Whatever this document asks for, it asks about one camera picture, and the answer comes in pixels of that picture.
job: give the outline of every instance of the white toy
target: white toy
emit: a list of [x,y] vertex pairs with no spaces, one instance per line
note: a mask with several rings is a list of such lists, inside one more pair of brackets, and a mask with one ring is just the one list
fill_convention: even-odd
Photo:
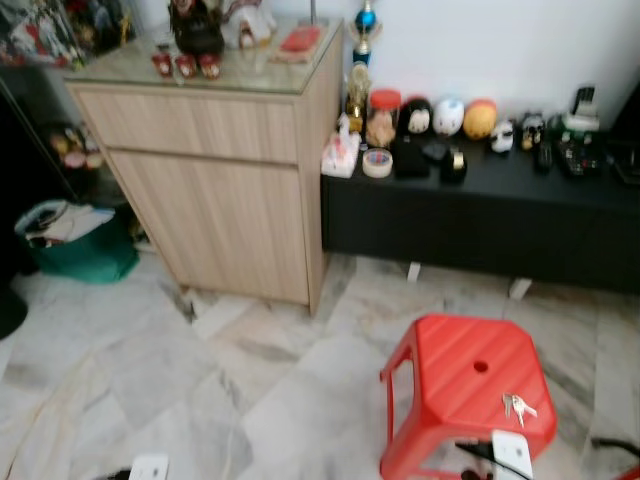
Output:
[[503,120],[491,131],[491,150],[504,153],[513,147],[513,123]]
[[340,132],[332,133],[322,152],[322,173],[332,177],[350,178],[358,161],[360,134],[349,134],[349,117],[340,115]]
[[433,130],[439,135],[455,135],[464,120],[464,104],[455,98],[447,98],[433,111]]
[[276,21],[266,0],[222,0],[224,43],[231,48],[265,45],[276,31]]

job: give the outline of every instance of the tape roll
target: tape roll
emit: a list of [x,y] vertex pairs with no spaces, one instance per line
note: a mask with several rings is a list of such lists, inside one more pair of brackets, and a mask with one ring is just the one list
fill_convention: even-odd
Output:
[[362,170],[372,178],[384,178],[391,173],[393,157],[384,148],[367,150],[362,157]]

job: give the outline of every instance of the blue trophy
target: blue trophy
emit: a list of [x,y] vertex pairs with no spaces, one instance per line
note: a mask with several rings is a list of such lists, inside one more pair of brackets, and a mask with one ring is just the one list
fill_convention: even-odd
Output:
[[349,24],[349,34],[356,44],[353,49],[354,63],[364,62],[369,65],[371,42],[381,30],[382,24],[378,23],[376,13],[371,7],[371,0],[364,0],[364,5],[356,15],[356,19]]

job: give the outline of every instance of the cabinet door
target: cabinet door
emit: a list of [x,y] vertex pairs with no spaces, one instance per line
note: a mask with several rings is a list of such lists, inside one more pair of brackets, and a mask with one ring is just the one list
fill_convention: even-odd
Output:
[[138,153],[111,158],[181,284],[308,303],[295,169]]

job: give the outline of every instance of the glass cabinet top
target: glass cabinet top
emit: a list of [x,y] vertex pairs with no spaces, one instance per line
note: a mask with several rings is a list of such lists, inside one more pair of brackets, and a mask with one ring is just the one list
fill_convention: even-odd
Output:
[[158,44],[170,44],[172,57],[180,52],[175,46],[169,26],[151,30],[129,44],[96,59],[85,68],[66,75],[71,82],[147,85],[157,87],[192,87],[213,90],[258,93],[299,94],[320,63],[331,40],[342,28],[342,20],[331,19],[323,26],[323,34],[313,58],[307,63],[285,64],[271,60],[282,41],[298,25],[299,19],[277,17],[278,29],[267,46],[255,49],[225,48],[220,63],[220,77],[209,80],[202,72],[184,79],[173,65],[173,77],[163,78],[156,71],[151,57]]

